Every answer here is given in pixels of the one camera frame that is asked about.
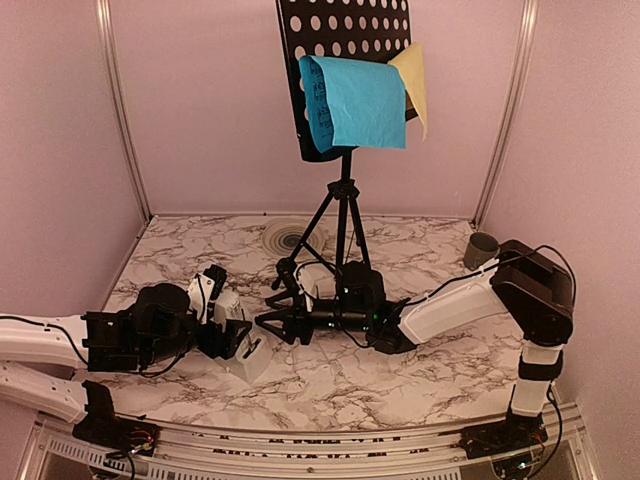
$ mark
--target music stand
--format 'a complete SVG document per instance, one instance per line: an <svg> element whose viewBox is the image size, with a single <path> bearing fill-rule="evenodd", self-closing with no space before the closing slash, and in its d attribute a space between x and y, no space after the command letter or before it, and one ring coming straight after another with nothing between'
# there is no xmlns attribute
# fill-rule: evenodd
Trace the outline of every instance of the music stand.
<svg viewBox="0 0 640 480"><path fill-rule="evenodd" d="M307 118L298 60L304 55L317 55L387 63L411 44L411 30L408 0L276 0L276 4L302 159L307 162L326 162L342 157L340 180L327 186L329 192L298 244L289 257L278 262L278 278L272 288L277 290L280 282L284 281L288 292L267 299L267 305L281 308L277 306L277 301L292 297L293 292L298 291L291 274L296 257L303 248L334 275L343 266L349 210L362 259L367 266L371 266L357 202L360 192L351 178L352 152L355 148L334 147L324 153L316 149ZM407 110L407 120L416 116L413 108ZM335 268L307 243L334 199L339 202ZM271 312L258 317L256 323L265 328L273 327L263 322L275 319L278 319L278 312ZM282 332L278 333L272 328L268 330L284 339Z"/></svg>

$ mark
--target yellow cloth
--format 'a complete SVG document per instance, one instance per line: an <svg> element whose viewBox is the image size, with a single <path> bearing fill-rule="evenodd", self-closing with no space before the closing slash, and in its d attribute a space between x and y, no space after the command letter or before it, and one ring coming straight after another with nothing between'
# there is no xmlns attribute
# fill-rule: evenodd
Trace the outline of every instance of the yellow cloth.
<svg viewBox="0 0 640 480"><path fill-rule="evenodd" d="M400 72L405 89L409 94L413 108L422 122L424 140L427 137L427 87L424 79L424 57L422 46L413 43L389 62Z"/></svg>

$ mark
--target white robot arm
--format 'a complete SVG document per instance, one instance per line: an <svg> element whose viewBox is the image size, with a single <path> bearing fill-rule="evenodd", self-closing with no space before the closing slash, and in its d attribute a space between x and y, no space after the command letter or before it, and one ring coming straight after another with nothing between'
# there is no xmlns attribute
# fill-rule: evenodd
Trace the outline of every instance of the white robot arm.
<svg viewBox="0 0 640 480"><path fill-rule="evenodd" d="M0 314L0 397L73 423L78 438L132 453L149 449L149 441L136 443L129 434L143 431L153 443L157 427L118 418L106 387L61 380L17 362L152 377L197 346L251 382L267 368L272 351L263 334L249 335L252 323L237 293L222 291L225 281L224 269L212 266L186 292L166 283L145 287L133 305L117 313ZM171 357L168 368L145 371Z"/></svg>
<svg viewBox="0 0 640 480"><path fill-rule="evenodd" d="M547 439L542 409L551 382L562 371L562 348L573 333L575 278L538 250L506 242L497 260L408 302L399 315L397 328L413 344L494 315L512 318L523 331L518 380L507 417L462 432L460 445L469 458Z"/></svg>

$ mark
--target floor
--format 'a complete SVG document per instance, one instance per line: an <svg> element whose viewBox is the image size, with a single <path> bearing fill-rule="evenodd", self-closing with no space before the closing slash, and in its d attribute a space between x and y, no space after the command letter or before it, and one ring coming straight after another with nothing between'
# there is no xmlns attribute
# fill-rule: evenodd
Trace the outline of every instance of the floor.
<svg viewBox="0 0 640 480"><path fill-rule="evenodd" d="M260 243L268 216L154 218L107 305L125 308L145 285L188 285L211 263L252 314L265 311L275 260ZM325 252L335 248L334 219ZM430 291L464 272L467 222L363 219L371 261L391 300ZM274 357L252 385L191 352L156 379L91 375L107 385L119 413L182 424L251 430L369 430L428 425L504 412L516 378L521 332L509 318L487 318L387 356L361 350L340 332L316 332L310 346L270 334Z"/></svg>

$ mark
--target gray cup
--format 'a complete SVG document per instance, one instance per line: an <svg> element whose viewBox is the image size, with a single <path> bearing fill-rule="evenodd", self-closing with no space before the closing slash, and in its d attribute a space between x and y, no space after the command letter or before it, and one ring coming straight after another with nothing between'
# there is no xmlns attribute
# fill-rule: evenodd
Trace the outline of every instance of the gray cup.
<svg viewBox="0 0 640 480"><path fill-rule="evenodd" d="M500 244L488 233L476 232L469 238L462 262L469 270L475 270L498 254Z"/></svg>

